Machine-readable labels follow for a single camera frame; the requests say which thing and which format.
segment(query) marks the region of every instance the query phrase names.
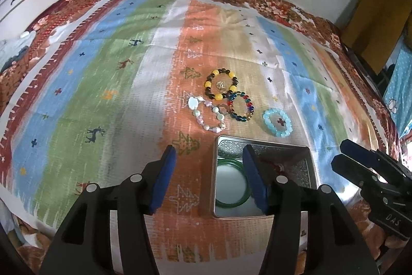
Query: beaded bracelet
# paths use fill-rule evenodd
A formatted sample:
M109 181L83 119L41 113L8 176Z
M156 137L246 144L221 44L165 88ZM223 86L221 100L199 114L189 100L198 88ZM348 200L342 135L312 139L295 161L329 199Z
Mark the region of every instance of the beaded bracelet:
M286 125L286 130L285 131L278 130L273 125L273 123L271 122L269 117L274 113L277 113L281 116L281 118L279 118L279 120L278 120L278 123L281 124L282 126ZM276 137L285 138L285 137L289 136L293 131L292 121L290 120L287 113L285 111L281 110L281 109L273 108L273 109L266 110L263 114L263 120L264 120L264 123L266 124L267 128Z
M245 100L246 106L248 107L248 112L246 113L246 116L240 116L233 110L233 101L237 96L241 96ZM231 94L227 99L227 105L229 106L230 116L236 119L237 121L248 121L252 118L253 114L255 113L255 108L251 102L251 99L244 92L237 91Z
M211 92L211 86L212 86L212 80L215 78L215 76L219 75L219 74L227 74L231 79L232 79L232 85L230 86L229 90L227 92L225 92L224 94L212 94ZM207 76L207 81L205 82L204 86L205 86L205 95L208 96L210 99L214 99L215 101L221 101L223 98L228 97L229 95L231 95L232 93L234 93L237 90L237 84L239 83L239 81L237 80L235 74L233 72L231 72L228 69L216 69L214 71L212 71L212 73Z
M219 126L210 127L209 125L204 123L202 114L197 109L200 102L202 102L206 107L212 108L212 112L216 114L217 120L220 121ZM211 101L205 101L202 96L189 97L189 100L187 101L187 106L189 107L189 109L193 110L193 115L196 117L197 123L200 126L202 126L205 131L220 133L226 128L226 124L223 121L225 119L225 116L219 112L219 108L217 106L213 106Z

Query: light blue fabric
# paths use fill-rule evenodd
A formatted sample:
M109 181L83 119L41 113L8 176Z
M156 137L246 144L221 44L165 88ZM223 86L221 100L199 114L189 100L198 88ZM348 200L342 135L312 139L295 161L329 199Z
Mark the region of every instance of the light blue fabric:
M384 95L400 137L412 128L412 51L402 43L398 60Z

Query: white beaded bracelet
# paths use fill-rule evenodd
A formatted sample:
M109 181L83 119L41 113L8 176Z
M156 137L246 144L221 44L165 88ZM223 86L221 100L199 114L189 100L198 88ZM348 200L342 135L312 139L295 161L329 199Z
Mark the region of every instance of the white beaded bracelet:
M200 111L197 109L200 102L202 102L206 107L212 108L212 112L216 114L216 118L220 121L218 126L210 127L209 125L204 123L203 117ZM205 131L219 133L226 128L225 122L223 121L225 119L225 116L219 112L219 108L217 106L213 106L213 103L211 101L205 101L202 96L189 97L187 106L189 107L189 109L193 110L193 115L196 117L197 123L202 126Z

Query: floral bedspread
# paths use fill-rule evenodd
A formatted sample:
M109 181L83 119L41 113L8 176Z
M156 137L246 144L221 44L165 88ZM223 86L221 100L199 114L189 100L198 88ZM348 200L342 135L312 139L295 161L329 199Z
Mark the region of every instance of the floral bedspread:
M285 0L60 0L31 28L26 64L1 78L10 84L26 67L2 96L0 197L29 225L53 232L89 182L118 184L173 144L176 170L163 206L146 220L161 273L224 264L254 274L266 248L271 219L222 221L201 210L216 134L186 104L203 94L212 70L233 70L255 106L250 121L227 121L223 134L308 146L317 182L343 200L356 188L330 168L342 140L399 153L389 112L333 26ZM292 119L289 137L266 129L261 115L271 107Z

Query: white bead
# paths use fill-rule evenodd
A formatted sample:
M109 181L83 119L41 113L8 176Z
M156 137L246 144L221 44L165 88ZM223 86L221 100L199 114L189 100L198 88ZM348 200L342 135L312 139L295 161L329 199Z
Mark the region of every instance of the white bead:
M187 106L189 107L189 109L195 110L199 106L199 101L195 97L189 97Z

